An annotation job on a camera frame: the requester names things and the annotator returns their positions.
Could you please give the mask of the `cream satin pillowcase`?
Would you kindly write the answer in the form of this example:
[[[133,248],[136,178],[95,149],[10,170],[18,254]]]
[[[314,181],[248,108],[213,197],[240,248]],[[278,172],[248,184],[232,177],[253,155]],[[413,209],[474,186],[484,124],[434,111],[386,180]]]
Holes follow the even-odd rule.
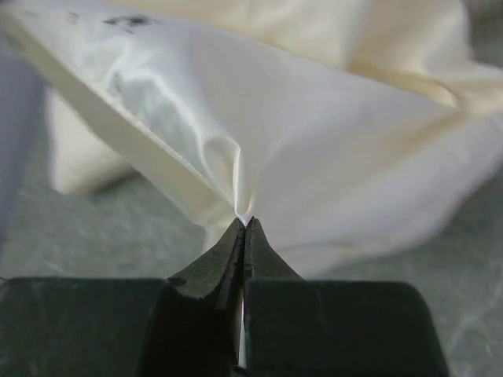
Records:
[[[436,234],[502,162],[460,1],[7,1],[9,48],[214,243],[301,273]]]

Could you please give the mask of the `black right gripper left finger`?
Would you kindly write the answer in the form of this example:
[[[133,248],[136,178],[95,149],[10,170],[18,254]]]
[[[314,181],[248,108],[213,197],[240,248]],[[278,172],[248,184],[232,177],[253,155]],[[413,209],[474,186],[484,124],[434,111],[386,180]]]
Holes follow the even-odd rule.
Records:
[[[166,279],[1,282],[4,376],[227,376],[237,362],[244,226]]]

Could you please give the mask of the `cream rectangular pillow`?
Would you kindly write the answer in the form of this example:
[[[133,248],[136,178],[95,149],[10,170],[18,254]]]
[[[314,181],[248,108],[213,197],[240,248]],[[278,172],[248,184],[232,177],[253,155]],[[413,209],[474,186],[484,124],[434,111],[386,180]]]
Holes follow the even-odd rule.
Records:
[[[48,89],[45,99],[49,178],[55,191],[64,195],[93,192],[134,172],[129,163],[91,132],[56,90]]]

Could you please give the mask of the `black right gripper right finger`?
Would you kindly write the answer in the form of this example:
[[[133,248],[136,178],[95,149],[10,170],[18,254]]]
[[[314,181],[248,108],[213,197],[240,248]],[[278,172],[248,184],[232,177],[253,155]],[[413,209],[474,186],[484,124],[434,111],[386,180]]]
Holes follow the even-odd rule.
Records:
[[[428,304],[396,281],[305,280],[259,220],[244,241],[249,376],[447,376]]]

